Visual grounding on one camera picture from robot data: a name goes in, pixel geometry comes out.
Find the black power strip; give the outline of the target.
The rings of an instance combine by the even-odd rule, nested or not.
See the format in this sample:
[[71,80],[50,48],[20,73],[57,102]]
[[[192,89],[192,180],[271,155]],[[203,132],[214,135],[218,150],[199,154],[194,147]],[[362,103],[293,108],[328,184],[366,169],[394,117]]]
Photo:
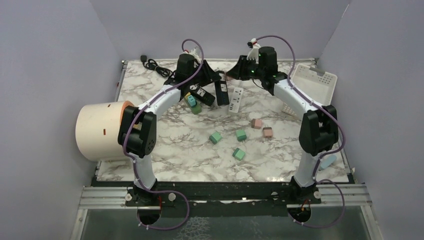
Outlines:
[[189,87],[189,92],[194,98],[199,100],[201,103],[211,107],[214,104],[215,97],[203,89],[201,86],[194,84]]
[[220,80],[214,83],[216,102],[218,106],[227,106],[230,104],[228,87],[227,87],[227,76],[222,70],[216,71],[220,76]]

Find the pink USB charger plug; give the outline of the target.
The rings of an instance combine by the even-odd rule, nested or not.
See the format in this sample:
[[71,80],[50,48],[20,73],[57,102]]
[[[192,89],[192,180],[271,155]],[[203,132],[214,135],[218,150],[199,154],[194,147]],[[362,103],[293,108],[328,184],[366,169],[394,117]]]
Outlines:
[[274,135],[273,129],[271,127],[264,127],[262,129],[262,136],[264,138],[272,138]]

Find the white power strip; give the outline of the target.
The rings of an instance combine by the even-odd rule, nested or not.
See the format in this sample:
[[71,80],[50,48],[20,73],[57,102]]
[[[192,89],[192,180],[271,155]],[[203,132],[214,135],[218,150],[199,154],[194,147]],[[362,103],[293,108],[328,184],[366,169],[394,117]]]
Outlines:
[[235,87],[231,95],[230,103],[228,106],[228,112],[231,114],[236,114],[239,112],[242,96],[244,89],[242,87]]

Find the green power strip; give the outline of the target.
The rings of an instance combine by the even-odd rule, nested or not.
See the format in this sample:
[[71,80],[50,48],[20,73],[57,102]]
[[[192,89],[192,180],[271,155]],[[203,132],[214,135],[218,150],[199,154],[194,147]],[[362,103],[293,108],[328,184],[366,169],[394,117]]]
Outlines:
[[186,94],[184,96],[184,100],[194,115],[197,115],[202,112],[202,107],[193,95],[191,95],[190,93]]

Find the green USB charger plug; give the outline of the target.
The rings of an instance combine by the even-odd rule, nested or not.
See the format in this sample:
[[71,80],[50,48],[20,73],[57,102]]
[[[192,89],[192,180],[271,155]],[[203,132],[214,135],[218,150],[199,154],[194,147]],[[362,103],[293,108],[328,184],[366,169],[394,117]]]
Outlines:
[[217,144],[218,142],[220,142],[221,140],[222,140],[222,135],[218,132],[218,131],[215,131],[214,133],[212,133],[210,136],[209,136],[209,140],[215,145],[215,144]]

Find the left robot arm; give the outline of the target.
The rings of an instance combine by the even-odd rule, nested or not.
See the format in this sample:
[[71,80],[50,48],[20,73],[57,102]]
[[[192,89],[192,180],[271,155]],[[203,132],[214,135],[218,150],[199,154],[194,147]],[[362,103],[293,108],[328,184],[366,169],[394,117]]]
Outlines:
[[157,179],[153,173],[151,152],[157,141],[158,119],[188,93],[221,79],[206,60],[185,51],[179,55],[176,70],[158,93],[138,106],[124,108],[117,142],[124,154],[132,159],[134,182],[140,188],[138,199],[144,205],[152,205],[157,200],[157,191],[153,188]]

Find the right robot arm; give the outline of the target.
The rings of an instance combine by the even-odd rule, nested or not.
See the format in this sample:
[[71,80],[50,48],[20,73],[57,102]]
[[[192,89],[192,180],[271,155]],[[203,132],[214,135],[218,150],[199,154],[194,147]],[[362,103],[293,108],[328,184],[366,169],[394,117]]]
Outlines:
[[322,157],[339,141],[337,111],[332,105],[323,106],[314,102],[294,85],[289,74],[279,71],[277,53],[273,47],[260,47],[256,52],[256,59],[240,55],[227,75],[241,81],[259,80],[262,88],[301,117],[298,140],[302,155],[288,190],[289,199],[300,204],[316,187],[316,175]]

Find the light green charger plug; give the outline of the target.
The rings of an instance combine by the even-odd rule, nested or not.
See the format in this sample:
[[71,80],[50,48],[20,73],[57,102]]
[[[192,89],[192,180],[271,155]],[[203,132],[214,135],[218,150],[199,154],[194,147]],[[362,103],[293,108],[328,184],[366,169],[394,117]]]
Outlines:
[[242,160],[244,159],[244,157],[246,156],[246,153],[245,153],[245,151],[243,151],[242,149],[240,149],[240,148],[238,148],[238,147],[237,147],[237,148],[233,151],[232,156],[233,156],[236,160],[238,160],[238,161],[242,161]]

